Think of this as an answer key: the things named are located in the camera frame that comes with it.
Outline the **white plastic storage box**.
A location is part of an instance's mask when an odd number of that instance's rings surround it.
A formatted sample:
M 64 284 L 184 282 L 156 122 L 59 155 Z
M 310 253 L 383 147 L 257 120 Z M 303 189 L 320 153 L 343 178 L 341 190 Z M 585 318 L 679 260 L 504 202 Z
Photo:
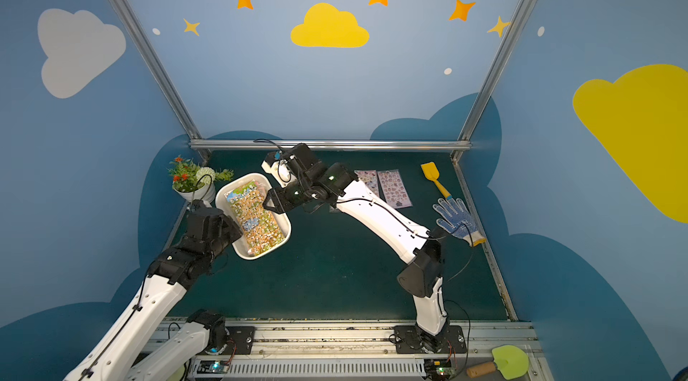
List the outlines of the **white plastic storage box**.
M 264 175 L 249 173 L 218 191 L 216 207 L 232 218 L 242 232 L 232 243 L 242 259 L 259 259 L 290 239 L 292 225 L 288 216 L 263 207 L 270 189 L 272 185 Z

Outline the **green panda sticker sheet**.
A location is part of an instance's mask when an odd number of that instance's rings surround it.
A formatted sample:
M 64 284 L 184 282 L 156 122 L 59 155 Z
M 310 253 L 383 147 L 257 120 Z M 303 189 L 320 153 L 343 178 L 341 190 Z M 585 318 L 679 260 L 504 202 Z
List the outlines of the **green panda sticker sheet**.
M 265 196 L 263 186 L 255 180 L 233 189 L 226 196 L 229 209 L 243 232 L 249 259 L 260 257 L 287 239 L 275 214 L 263 207 Z

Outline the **pink blue sticker sheet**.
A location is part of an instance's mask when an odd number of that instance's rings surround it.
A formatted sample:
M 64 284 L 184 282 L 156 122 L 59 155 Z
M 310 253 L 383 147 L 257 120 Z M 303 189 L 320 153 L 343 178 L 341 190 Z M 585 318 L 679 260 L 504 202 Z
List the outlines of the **pink blue sticker sheet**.
M 378 174 L 377 171 L 375 170 L 356 170 L 355 171 L 356 175 L 358 175 L 358 178 L 367 185 L 367 187 L 374 193 L 376 196 L 381 196 L 380 194 L 380 187 L 379 187 L 379 182 L 378 182 Z

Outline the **pink bear sticker sheet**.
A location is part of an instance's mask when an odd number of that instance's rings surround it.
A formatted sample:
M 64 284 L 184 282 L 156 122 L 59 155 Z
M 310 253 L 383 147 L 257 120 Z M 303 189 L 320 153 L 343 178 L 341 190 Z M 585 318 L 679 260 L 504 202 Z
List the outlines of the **pink bear sticker sheet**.
M 395 209 L 412 207 L 410 196 L 398 170 L 379 171 L 378 180 L 384 200 L 389 206 Z

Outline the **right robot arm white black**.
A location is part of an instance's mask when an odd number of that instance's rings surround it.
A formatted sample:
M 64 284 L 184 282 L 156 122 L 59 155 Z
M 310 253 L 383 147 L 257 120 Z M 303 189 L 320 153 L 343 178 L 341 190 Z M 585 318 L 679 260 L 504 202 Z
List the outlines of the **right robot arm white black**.
M 435 209 L 440 217 L 430 230 L 376 196 L 344 164 L 325 164 L 304 143 L 289 149 L 277 146 L 265 157 L 262 167 L 279 183 L 268 191 L 265 209 L 286 214 L 310 202 L 328 205 L 358 220 L 392 248 L 406 265 L 397 281 L 412 295 L 417 312 L 413 347 L 442 352 L 450 343 L 443 294 L 444 244 L 451 236 L 470 246 L 479 243 L 463 203 L 453 198 L 439 200 Z

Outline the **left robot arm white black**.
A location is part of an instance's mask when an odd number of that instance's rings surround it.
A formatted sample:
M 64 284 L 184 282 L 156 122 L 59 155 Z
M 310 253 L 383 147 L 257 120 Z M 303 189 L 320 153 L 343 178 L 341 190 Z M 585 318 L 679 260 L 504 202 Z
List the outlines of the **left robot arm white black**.
M 226 350 L 224 316 L 199 310 L 161 347 L 136 360 L 171 309 L 243 236 L 233 219 L 201 201 L 193 202 L 187 226 L 181 241 L 150 264 L 129 306 L 67 380 L 167 380 L 195 355 Z

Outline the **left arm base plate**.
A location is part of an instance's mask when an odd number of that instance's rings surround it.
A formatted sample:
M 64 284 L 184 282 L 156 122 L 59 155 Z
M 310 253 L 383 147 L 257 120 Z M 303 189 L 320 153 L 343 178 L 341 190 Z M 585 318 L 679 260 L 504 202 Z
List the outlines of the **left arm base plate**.
M 214 327 L 204 353 L 207 355 L 248 355 L 252 352 L 255 327 Z

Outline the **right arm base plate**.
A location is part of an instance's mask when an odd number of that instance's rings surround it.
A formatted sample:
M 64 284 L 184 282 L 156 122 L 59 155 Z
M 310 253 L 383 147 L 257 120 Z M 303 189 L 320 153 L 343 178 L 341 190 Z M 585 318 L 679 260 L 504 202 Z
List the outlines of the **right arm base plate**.
M 396 325 L 388 341 L 397 354 L 449 354 L 466 353 L 464 332 L 458 325 L 445 325 L 437 336 L 430 336 L 417 325 Z

